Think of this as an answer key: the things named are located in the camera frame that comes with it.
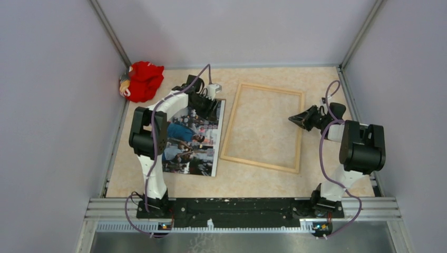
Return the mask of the printed photo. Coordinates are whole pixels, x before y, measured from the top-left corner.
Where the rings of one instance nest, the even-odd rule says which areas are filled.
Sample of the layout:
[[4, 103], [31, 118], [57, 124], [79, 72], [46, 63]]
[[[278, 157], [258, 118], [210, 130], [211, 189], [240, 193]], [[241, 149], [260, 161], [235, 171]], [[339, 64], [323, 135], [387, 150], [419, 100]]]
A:
[[216, 175], [225, 105], [225, 100], [217, 100], [216, 121], [200, 117], [191, 107], [168, 120], [167, 145], [161, 160], [164, 172]]

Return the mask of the wooden picture frame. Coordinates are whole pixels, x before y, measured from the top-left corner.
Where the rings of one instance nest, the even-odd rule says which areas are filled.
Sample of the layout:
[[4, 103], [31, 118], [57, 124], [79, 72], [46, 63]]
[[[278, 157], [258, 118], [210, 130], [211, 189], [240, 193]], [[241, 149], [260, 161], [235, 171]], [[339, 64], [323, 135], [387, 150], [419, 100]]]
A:
[[304, 106], [303, 91], [241, 82], [221, 159], [298, 174], [302, 129], [288, 118], [303, 112]]

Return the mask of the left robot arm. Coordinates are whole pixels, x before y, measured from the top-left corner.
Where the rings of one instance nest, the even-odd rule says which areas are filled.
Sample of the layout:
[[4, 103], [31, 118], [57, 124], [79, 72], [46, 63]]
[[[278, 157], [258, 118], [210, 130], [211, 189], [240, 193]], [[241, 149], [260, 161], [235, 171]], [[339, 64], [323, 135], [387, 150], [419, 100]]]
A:
[[162, 154], [168, 140], [168, 120], [188, 107], [208, 121], [217, 119], [216, 95], [222, 86], [203, 85], [203, 80], [189, 75], [185, 84], [175, 86], [167, 96], [148, 107], [135, 109], [129, 145], [141, 164], [144, 178], [142, 209], [162, 218], [169, 211], [168, 190], [163, 178]]

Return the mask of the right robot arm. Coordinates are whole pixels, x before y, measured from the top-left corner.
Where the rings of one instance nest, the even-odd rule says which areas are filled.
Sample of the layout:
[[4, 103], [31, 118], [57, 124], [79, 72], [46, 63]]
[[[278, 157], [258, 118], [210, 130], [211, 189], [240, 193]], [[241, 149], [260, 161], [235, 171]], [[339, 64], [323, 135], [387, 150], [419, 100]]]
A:
[[308, 110], [290, 116], [290, 122], [310, 131], [320, 130], [323, 144], [325, 140], [339, 142], [339, 167], [332, 176], [323, 169], [325, 181], [312, 192], [309, 210], [315, 217], [323, 217], [328, 212], [341, 207], [344, 193], [357, 180], [380, 171], [386, 160], [384, 127], [376, 124], [361, 124], [343, 120], [346, 107], [331, 102], [328, 105], [311, 106]]

